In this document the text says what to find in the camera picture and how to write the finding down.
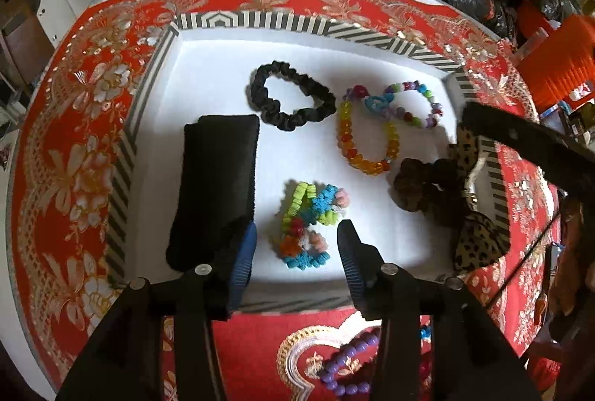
multicolored beaded bracelet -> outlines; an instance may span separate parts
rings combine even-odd
[[[339,106],[338,139],[339,147],[351,166],[360,169],[367,175],[377,176],[390,170],[390,163],[399,154],[399,135],[395,126],[391,122],[386,122],[385,130],[388,143],[385,158],[380,161],[368,161],[358,153],[353,143],[351,108],[355,99],[365,99],[369,96],[367,88],[363,85],[355,85],[352,89],[347,89],[346,94],[343,96],[343,102]]]
[[[434,94],[426,84],[420,84],[419,81],[415,82],[403,82],[402,84],[392,84],[385,89],[385,99],[388,100],[389,104],[393,101],[395,94],[406,91],[406,90],[417,90],[422,96],[424,96],[431,106],[431,111],[425,120],[425,123],[419,117],[414,116],[412,113],[407,112],[405,108],[392,109],[388,107],[392,115],[397,119],[403,120],[409,125],[416,126],[419,128],[434,128],[438,125],[438,117],[442,117],[442,104],[436,102]]]
[[[308,207],[302,210],[304,197]],[[293,193],[291,206],[282,219],[284,237],[279,251],[285,264],[300,270],[324,265],[330,258],[326,252],[328,244],[322,235],[307,228],[317,222],[323,225],[336,224],[344,216],[347,206],[349,196],[345,190],[327,185],[316,195],[316,185],[299,183]]]
[[[431,338],[431,327],[429,325],[422,326],[419,330],[419,337],[422,341],[429,341]],[[324,363],[324,369],[318,371],[318,378],[322,381],[322,384],[336,396],[369,393],[369,382],[343,385],[335,380],[335,375],[338,373],[339,369],[347,363],[349,358],[353,358],[358,352],[364,352],[369,347],[377,347],[379,343],[379,328],[374,329],[371,333],[362,334],[358,339],[353,339],[349,344],[341,346],[339,351],[332,356],[332,359]]]

purple beaded bracelet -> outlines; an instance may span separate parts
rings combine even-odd
[[[368,347],[376,347],[380,340],[376,334],[366,333],[358,339],[352,340],[349,344],[341,347],[332,359],[325,363],[324,369],[318,371],[318,377],[325,387],[336,396],[343,394],[369,393],[370,383],[360,382],[359,384],[339,384],[335,380],[339,368],[347,362],[348,357],[355,356],[358,352],[364,352]]]
[[[396,108],[394,110],[394,116],[397,119],[401,119],[412,126],[421,128],[433,128],[438,125],[438,117],[442,117],[442,104],[435,101],[434,94],[428,89],[426,84],[420,84],[419,81],[415,82],[403,82],[403,84],[392,84],[385,89],[385,94],[396,94],[398,92],[406,90],[417,90],[422,96],[424,96],[431,106],[431,111],[425,120],[425,124],[422,120],[412,113],[407,112],[405,108]]]

black satin scrunchie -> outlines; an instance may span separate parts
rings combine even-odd
[[[281,102],[270,99],[268,89],[264,86],[271,74],[282,75],[299,85],[304,95],[320,99],[322,105],[316,109],[300,109],[291,115],[281,112]],[[297,73],[296,69],[290,68],[288,63],[276,60],[271,64],[258,67],[254,82],[250,86],[250,98],[252,104],[262,112],[261,119],[268,124],[277,126],[282,131],[294,131],[296,127],[303,126],[308,121],[320,122],[337,111],[335,96],[327,87],[304,73]]]

purple bead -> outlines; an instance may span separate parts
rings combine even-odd
[[[405,116],[405,108],[396,108],[395,109],[395,117],[397,119],[403,120],[403,117]]]
[[[368,346],[377,346],[379,343],[378,336],[376,336],[375,334],[368,334],[365,337],[365,340],[368,343]]]
[[[357,341],[355,343],[355,349],[358,352],[364,352],[367,348],[368,348],[368,345],[365,342],[363,342],[363,341]]]
[[[338,366],[343,366],[347,362],[347,356],[345,354],[337,354],[333,358]]]
[[[327,372],[334,374],[335,372],[338,371],[338,364],[336,362],[333,362],[332,360],[330,360],[324,365],[324,368],[326,369]]]
[[[351,344],[346,344],[341,347],[341,352],[343,352],[343,354],[345,354],[347,357],[353,357],[358,353],[355,347],[353,347]]]
[[[326,370],[321,370],[318,373],[318,377],[322,382],[331,382],[334,379],[332,374],[330,372],[326,372]]]

floral tablecloth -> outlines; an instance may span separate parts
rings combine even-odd
[[[57,49],[22,127],[11,185],[8,260],[20,318],[58,388],[118,291],[106,278],[107,205],[123,123],[160,34],[184,12],[323,15],[424,44],[459,61],[483,102],[536,120],[527,87],[496,43],[447,6],[414,0],[111,0],[77,20]],[[546,224],[538,169],[497,145],[511,251],[469,276],[486,303]],[[536,334],[542,247],[490,311],[520,354]]]

